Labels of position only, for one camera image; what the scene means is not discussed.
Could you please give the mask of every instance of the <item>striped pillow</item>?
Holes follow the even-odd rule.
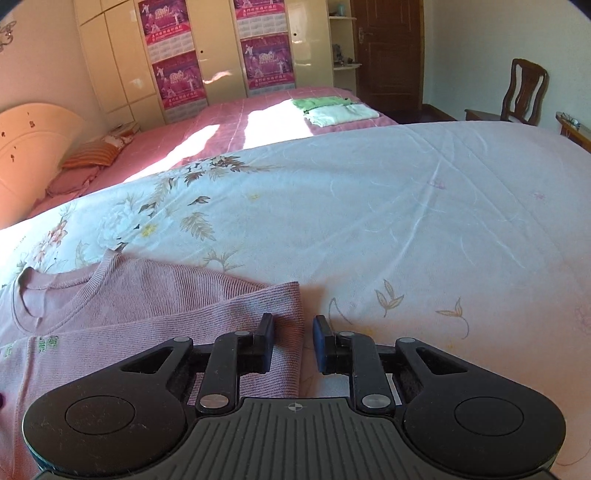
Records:
[[[123,137],[107,135],[99,140],[82,144],[61,164],[61,167],[80,168],[94,165],[110,167],[127,145],[126,140]]]

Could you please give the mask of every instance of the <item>headboard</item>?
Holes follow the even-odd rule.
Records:
[[[48,103],[0,113],[0,229],[19,222],[44,196],[84,120]]]

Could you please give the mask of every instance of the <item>wooden table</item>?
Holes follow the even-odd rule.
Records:
[[[591,130],[584,125],[579,126],[579,129],[575,128],[562,118],[561,114],[562,112],[556,112],[556,120],[562,125],[560,134],[570,138],[577,145],[591,153]]]

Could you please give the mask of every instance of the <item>pink sweater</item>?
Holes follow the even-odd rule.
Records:
[[[38,472],[21,422],[47,391],[175,336],[211,343],[252,330],[265,312],[276,321],[271,372],[243,377],[241,394],[297,396],[304,333],[297,283],[264,288],[112,251],[66,274],[25,270],[0,291],[0,478]]]

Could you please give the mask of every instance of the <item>white comforter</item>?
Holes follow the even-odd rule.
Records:
[[[591,155],[509,123],[372,128],[245,150],[118,185],[0,232],[0,284],[105,248],[298,280],[309,319],[413,336],[549,396],[554,471],[591,455]],[[315,373],[302,395],[343,394]]]

